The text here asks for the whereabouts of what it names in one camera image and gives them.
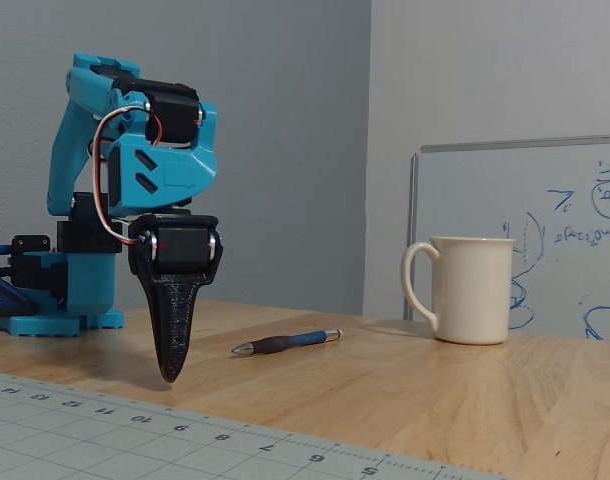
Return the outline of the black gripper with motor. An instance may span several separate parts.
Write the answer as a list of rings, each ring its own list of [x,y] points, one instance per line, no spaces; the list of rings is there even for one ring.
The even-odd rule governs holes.
[[[211,215],[150,213],[128,227],[131,272],[143,283],[161,376],[174,383],[189,351],[198,290],[213,282],[222,256]]]

